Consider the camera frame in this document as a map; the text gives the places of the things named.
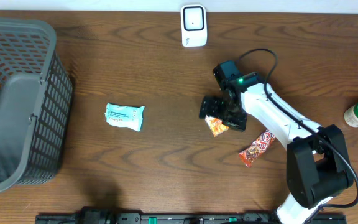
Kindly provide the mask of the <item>orange snack box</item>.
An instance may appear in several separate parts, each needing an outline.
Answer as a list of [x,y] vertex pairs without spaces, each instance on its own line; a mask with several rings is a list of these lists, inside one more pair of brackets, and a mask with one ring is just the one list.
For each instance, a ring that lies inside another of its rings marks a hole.
[[220,119],[211,116],[206,116],[204,120],[206,121],[214,137],[222,134],[223,132],[229,129],[229,127],[224,125]]

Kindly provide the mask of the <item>red snack packet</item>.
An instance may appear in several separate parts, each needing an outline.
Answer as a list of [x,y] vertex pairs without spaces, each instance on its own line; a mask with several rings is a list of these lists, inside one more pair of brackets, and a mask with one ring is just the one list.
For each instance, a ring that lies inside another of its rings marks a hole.
[[254,161],[263,154],[274,142],[275,135],[266,129],[260,136],[246,149],[239,153],[239,157],[245,166],[251,167]]

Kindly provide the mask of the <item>teal wet wipes pack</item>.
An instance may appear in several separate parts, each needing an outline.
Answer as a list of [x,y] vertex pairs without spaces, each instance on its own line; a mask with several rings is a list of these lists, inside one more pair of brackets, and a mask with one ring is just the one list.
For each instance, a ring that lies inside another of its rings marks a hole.
[[133,107],[108,103],[104,114],[105,120],[111,126],[139,132],[142,127],[144,109],[144,106]]

